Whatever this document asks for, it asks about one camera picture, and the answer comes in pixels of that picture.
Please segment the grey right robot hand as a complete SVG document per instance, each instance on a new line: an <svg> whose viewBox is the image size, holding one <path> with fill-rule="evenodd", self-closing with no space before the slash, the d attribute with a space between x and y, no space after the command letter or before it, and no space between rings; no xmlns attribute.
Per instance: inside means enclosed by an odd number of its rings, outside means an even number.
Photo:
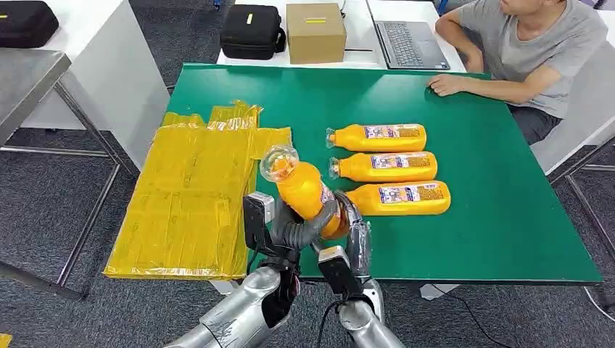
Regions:
<svg viewBox="0 0 615 348"><path fill-rule="evenodd" d="M342 191L335 191L336 199L344 207L345 221L348 225L345 252L353 275L369 279L371 266L371 225L363 219L358 207Z"/></svg>

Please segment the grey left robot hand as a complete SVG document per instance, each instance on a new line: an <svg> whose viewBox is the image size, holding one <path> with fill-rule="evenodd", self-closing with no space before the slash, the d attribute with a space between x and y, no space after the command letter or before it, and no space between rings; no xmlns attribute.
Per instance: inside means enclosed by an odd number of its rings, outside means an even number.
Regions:
<svg viewBox="0 0 615 348"><path fill-rule="evenodd" d="M336 212L337 202L328 201L315 217L305 220L282 198L278 198L271 223L271 240L275 245L303 249L320 236Z"/></svg>

